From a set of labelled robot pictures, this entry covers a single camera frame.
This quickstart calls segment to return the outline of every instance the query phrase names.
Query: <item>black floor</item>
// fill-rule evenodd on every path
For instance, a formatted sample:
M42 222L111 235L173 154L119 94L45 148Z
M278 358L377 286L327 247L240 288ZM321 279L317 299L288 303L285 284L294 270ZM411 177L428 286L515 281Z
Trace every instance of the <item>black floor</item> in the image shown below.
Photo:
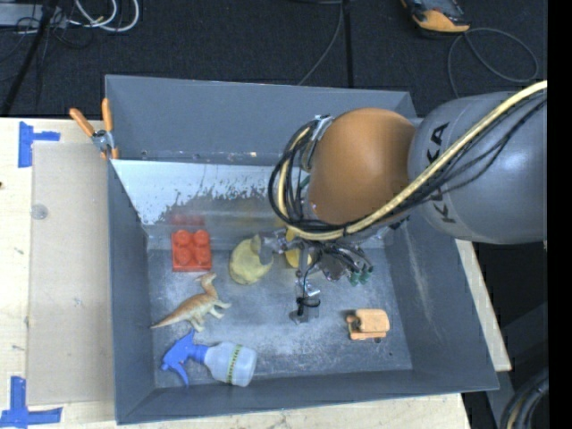
M9 0L0 0L0 12L3 1ZM43 0L22 1L38 3L38 18ZM420 117L455 97L519 90L547 79L548 0L457 0L471 22L475 51L466 39L421 36L400 0L343 0L343 6L298 0L138 1L140 19L123 33L49 28L17 88L34 36L0 28L0 114L62 118L78 107L88 119L100 119L109 73L406 90ZM109 0L81 2L94 15L111 11ZM123 24L131 21L130 0L118 4ZM59 5L67 17L80 19L73 0ZM475 249L501 329L547 300L542 243L476 243ZM547 365L545 349L531 355L515 366L516 388ZM473 429L495 427L483 393L465 399ZM547 421L547 405L539 409L546 416L539 418Z

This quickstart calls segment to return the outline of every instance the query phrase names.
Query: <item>toy dinosaur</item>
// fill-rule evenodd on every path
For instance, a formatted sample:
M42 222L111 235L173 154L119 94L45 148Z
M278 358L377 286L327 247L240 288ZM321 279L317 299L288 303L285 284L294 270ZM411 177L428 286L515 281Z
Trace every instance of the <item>toy dinosaur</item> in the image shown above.
M224 314L216 311L215 307L228 308L231 304L222 302L218 298L218 293L216 292L215 286L213 286L214 278L216 278L215 272L205 273L198 277L197 280L200 281L200 285L205 292L195 294L182 302L163 321L153 324L151 329L178 323L179 321L188 321L197 332L202 332L205 329L203 323L205 322L206 314L210 313L215 318L221 319Z

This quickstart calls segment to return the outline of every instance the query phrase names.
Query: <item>yellow object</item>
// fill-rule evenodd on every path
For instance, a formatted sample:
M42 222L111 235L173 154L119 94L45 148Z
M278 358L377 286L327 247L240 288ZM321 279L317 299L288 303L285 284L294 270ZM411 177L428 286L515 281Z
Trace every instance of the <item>yellow object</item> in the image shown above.
M229 262L229 274L238 284L252 284L260 280L271 269L270 264L260 263L258 253L253 249L253 240L245 239L232 251Z
M361 308L355 315L346 316L352 340L380 339L390 330L390 318L384 310Z
M286 231L286 240L292 241L294 239L294 237L296 237L294 232L291 231L290 229L288 229ZM292 266L294 268L298 268L299 260L300 260L300 250L299 249L289 249L288 251L286 251L284 253L284 255L286 256L286 260L288 261L288 264L290 264L290 266ZM310 255L308 255L308 257L307 257L307 264L308 265L312 264L312 257Z

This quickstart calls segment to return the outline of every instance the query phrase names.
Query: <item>gray metal tray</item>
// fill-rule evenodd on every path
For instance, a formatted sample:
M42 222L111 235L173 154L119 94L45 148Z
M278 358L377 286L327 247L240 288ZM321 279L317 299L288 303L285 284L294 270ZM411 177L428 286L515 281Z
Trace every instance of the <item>gray metal tray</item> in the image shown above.
M413 119L407 93L108 76L106 96L122 153L108 165L119 424L498 388L455 241L416 214L368 241L367 284L312 276L322 304L307 324L288 318L295 275L283 258L251 286L228 274L234 246L278 224L267 179L291 133L315 114L359 106ZM160 369L189 326L149 326L201 291L197 273L172 271L170 234L180 227L210 232L214 285L232 303L196 340L255 349L246 388L192 361L189 388ZM364 307L388 313L379 343L349 339L345 314Z

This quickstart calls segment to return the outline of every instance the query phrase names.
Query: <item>white bottle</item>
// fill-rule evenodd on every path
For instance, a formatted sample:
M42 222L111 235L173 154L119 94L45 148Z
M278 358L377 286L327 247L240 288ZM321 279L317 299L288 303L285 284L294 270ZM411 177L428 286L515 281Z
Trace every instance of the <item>white bottle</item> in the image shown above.
M177 372L187 386L189 378L183 364L191 358L204 364L215 380L223 383L248 386L257 366L257 353L248 347L222 341L212 347L196 344L193 340L195 330L179 339L163 357L163 370Z
M206 351L204 364L215 380L248 386L257 366L257 353L243 345L223 341Z

